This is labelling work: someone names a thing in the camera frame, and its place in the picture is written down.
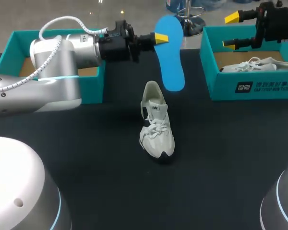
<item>stool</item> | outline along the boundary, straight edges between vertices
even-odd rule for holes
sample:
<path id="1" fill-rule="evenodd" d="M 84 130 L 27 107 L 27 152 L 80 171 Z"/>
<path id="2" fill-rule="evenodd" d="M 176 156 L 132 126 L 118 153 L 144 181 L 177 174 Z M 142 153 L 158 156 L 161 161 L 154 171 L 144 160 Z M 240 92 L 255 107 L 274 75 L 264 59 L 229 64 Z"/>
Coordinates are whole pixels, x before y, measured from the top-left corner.
<path id="1" fill-rule="evenodd" d="M 71 230 L 67 204 L 37 153 L 0 137 L 0 230 Z"/>
<path id="2" fill-rule="evenodd" d="M 190 12 L 192 9 L 200 9 L 202 12 L 198 15 L 193 15 Z M 203 7 L 191 6 L 191 0 L 186 0 L 186 8 L 178 11 L 177 15 L 175 16 L 181 23 L 183 35 L 185 37 L 200 35 L 203 32 L 206 23 L 199 17 L 203 13 L 205 13 L 205 9 Z"/>

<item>cardboard box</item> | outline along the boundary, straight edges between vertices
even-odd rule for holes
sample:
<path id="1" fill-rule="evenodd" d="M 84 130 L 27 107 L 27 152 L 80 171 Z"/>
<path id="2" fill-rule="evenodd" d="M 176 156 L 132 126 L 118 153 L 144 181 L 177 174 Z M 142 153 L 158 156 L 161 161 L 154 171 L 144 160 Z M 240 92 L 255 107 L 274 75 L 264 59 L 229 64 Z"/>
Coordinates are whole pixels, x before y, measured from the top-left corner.
<path id="1" fill-rule="evenodd" d="M 204 28 L 200 57 L 212 100 L 286 99 L 288 70 L 223 73 L 226 65 L 239 64 L 252 57 L 273 57 L 288 62 L 288 42 L 263 42 L 259 49 L 251 47 L 233 50 L 222 42 L 251 38 L 254 25 L 207 26 Z"/>
<path id="2" fill-rule="evenodd" d="M 0 74 L 26 77 L 34 72 L 30 59 L 30 44 L 38 39 L 38 30 L 14 31 L 0 58 Z M 80 34 L 82 29 L 63 29 L 45 31 L 45 37 Z M 79 69 L 79 83 L 82 104 L 102 103 L 105 62 L 100 67 Z"/>

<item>coiled cable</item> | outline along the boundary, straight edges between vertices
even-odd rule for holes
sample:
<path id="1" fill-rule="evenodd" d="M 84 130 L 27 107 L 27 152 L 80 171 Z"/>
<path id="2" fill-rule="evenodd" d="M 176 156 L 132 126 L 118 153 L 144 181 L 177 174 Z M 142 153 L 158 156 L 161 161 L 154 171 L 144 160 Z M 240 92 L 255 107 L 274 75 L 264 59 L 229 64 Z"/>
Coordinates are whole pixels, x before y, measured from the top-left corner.
<path id="1" fill-rule="evenodd" d="M 72 16 L 63 16 L 63 17 L 59 17 L 59 18 L 56 18 L 56 19 L 53 19 L 51 20 L 50 22 L 48 22 L 47 24 L 45 24 L 42 29 L 40 30 L 39 32 L 39 39 L 40 40 L 45 40 L 44 37 L 43 37 L 43 33 L 44 31 L 46 30 L 47 27 L 49 27 L 51 24 L 55 23 L 55 22 L 58 22 L 58 21 L 61 21 L 61 20 L 74 20 L 76 21 L 77 23 L 79 23 L 79 25 L 83 28 L 83 30 L 90 34 L 90 35 L 100 35 L 100 34 L 106 34 L 108 33 L 108 28 L 104 28 L 104 29 L 101 29 L 101 30 L 97 30 L 97 31 L 93 31 L 93 30 L 89 30 L 84 24 L 83 22 L 76 18 L 76 17 L 72 17 Z M 51 52 L 51 54 L 49 55 L 49 57 L 46 59 L 46 61 L 37 69 L 35 70 L 32 74 L 30 74 L 28 77 L 25 77 L 24 79 L 14 83 L 14 84 L 11 84 L 11 85 L 8 85 L 8 86 L 4 86 L 4 87 L 1 87 L 0 88 L 0 92 L 5 92 L 5 91 L 8 91 L 8 90 L 12 90 L 12 89 L 15 89 L 19 86 L 22 86 L 24 84 L 26 84 L 27 82 L 29 82 L 30 80 L 32 80 L 33 78 L 35 78 L 38 74 L 40 74 L 45 68 L 46 66 L 51 62 L 51 60 L 53 59 L 53 57 L 56 55 L 57 51 L 59 50 L 59 47 L 62 43 L 62 36 L 61 35 L 58 35 L 55 37 L 55 39 L 58 40 L 58 42 L 56 43 L 55 45 L 55 48 L 53 49 L 53 51 Z"/>

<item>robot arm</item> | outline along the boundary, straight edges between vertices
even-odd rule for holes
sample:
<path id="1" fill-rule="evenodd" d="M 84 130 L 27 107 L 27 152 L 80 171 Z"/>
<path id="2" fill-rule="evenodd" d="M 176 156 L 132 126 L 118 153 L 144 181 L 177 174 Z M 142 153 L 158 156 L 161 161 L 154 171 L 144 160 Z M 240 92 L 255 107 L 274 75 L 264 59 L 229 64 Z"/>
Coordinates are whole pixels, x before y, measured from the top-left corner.
<path id="1" fill-rule="evenodd" d="M 247 46 L 260 48 L 263 40 L 280 43 L 288 39 L 288 8 L 276 8 L 270 1 L 261 3 L 256 10 L 237 11 L 226 17 L 225 23 L 241 23 L 254 18 L 257 19 L 255 37 L 223 41 L 223 46 L 234 50 Z"/>
<path id="2" fill-rule="evenodd" d="M 80 95 L 78 69 L 98 67 L 102 60 L 139 61 L 142 51 L 154 51 L 154 46 L 168 42 L 166 35 L 151 33 L 136 36 L 126 21 L 116 22 L 116 28 L 103 37 L 91 34 L 69 34 L 38 80 L 6 92 L 0 92 L 0 116 L 27 112 L 68 110 L 78 107 Z M 35 68 L 49 57 L 57 39 L 35 40 L 30 56 Z M 21 78 L 0 75 L 0 88 L 13 85 Z"/>

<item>teal box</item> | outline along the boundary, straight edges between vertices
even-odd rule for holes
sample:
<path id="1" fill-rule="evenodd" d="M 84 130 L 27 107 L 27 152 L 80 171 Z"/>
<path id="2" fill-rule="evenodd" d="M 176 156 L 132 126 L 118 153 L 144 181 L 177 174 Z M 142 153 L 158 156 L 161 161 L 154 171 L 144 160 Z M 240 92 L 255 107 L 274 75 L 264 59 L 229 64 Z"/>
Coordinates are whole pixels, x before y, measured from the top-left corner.
<path id="1" fill-rule="evenodd" d="M 223 41 L 254 37 L 254 25 L 207 26 L 204 28 L 200 58 L 212 100 L 287 99 L 288 70 L 222 73 L 219 71 L 214 52 L 232 52 L 223 47 Z M 263 41 L 259 49 L 244 47 L 243 51 L 279 51 L 288 62 L 288 42 L 278 44 Z"/>
<path id="2" fill-rule="evenodd" d="M 19 76 L 24 59 L 30 57 L 30 45 L 38 39 L 39 30 L 14 31 L 0 59 L 0 74 Z M 44 37 L 81 34 L 82 29 L 59 29 L 44 32 Z M 105 62 L 97 67 L 95 76 L 79 76 L 82 104 L 102 103 Z"/>

